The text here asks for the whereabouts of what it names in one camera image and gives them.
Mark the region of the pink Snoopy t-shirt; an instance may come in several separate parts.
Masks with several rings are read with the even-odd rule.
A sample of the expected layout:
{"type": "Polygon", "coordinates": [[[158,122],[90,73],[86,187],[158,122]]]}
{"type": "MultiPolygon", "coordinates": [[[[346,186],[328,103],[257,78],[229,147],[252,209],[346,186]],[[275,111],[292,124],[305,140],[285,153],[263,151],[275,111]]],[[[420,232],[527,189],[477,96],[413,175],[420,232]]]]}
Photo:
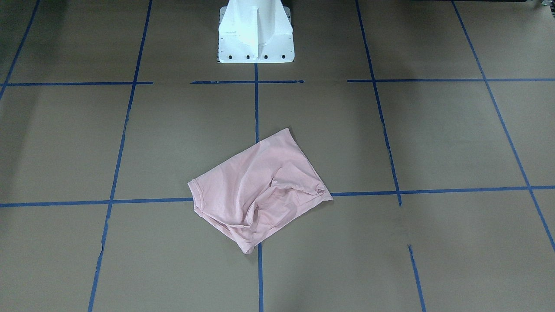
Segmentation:
{"type": "Polygon", "coordinates": [[[250,254],[333,196],[284,128],[190,180],[193,209],[250,254]]]}

